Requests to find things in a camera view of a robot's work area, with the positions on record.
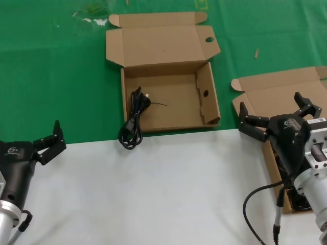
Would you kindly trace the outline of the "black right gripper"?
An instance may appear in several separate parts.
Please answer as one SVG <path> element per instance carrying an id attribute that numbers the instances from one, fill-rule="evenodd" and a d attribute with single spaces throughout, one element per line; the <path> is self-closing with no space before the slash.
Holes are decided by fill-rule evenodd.
<path id="1" fill-rule="evenodd" d="M 270 119 L 249 115 L 244 102 L 240 102 L 239 112 L 239 131 L 260 142 L 269 139 L 291 179 L 296 179 L 309 167 L 304 159 L 306 135 L 301 126 L 306 121 L 303 118 L 307 115 L 320 118 L 322 111 L 299 92 L 295 93 L 294 100 L 299 107 L 294 114 L 277 115 Z"/>

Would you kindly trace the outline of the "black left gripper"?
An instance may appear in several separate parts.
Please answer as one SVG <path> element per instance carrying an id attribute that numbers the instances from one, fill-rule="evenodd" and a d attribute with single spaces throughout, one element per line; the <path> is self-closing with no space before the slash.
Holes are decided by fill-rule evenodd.
<path id="1" fill-rule="evenodd" d="M 1 200 L 24 208 L 36 162 L 48 164 L 66 150 L 63 130 L 55 121 L 53 134 L 35 140 L 1 142 L 1 174 L 6 183 Z"/>

